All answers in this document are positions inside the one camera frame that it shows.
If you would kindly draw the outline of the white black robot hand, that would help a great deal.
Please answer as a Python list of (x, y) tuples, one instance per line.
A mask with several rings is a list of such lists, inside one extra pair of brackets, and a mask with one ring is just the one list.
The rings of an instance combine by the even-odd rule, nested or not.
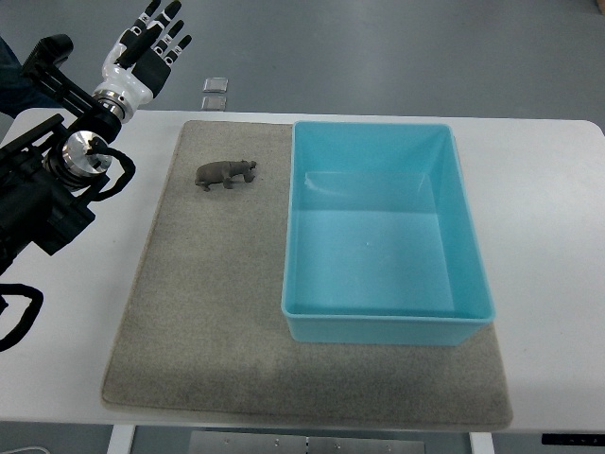
[(147, 5), (107, 55), (94, 97), (134, 111), (162, 91), (172, 66), (192, 41), (190, 35), (182, 34), (181, 8), (180, 1), (171, 1), (165, 8), (159, 1)]

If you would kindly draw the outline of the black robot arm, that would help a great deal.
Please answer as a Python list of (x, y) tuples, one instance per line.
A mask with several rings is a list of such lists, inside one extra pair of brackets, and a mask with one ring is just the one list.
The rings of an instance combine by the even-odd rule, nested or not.
[(1, 148), (1, 269), (31, 243), (52, 255), (95, 219), (89, 205), (120, 193), (136, 166), (112, 148), (122, 116), (111, 101), (80, 89), (60, 70), (73, 50), (58, 34), (41, 39), (23, 65), (25, 77), (75, 116), (56, 113)]

